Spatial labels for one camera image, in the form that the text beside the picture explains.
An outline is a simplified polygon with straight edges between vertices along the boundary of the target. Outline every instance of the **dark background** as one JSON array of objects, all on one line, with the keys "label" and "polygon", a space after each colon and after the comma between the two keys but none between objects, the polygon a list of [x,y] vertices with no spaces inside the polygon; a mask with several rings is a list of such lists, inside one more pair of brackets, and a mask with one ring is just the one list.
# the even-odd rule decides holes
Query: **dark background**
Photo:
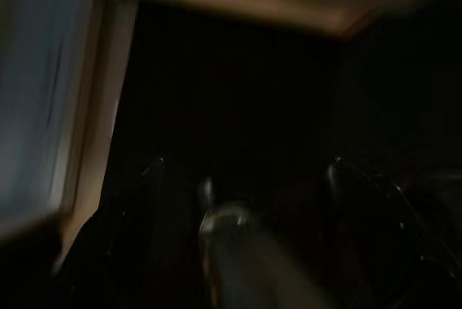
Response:
[{"label": "dark background", "polygon": [[195,185],[206,173],[221,199],[246,200],[319,269],[316,188],[335,153],[390,174],[459,166],[459,4],[382,18],[341,43],[140,3],[102,200],[165,158],[157,299],[195,308]]}]

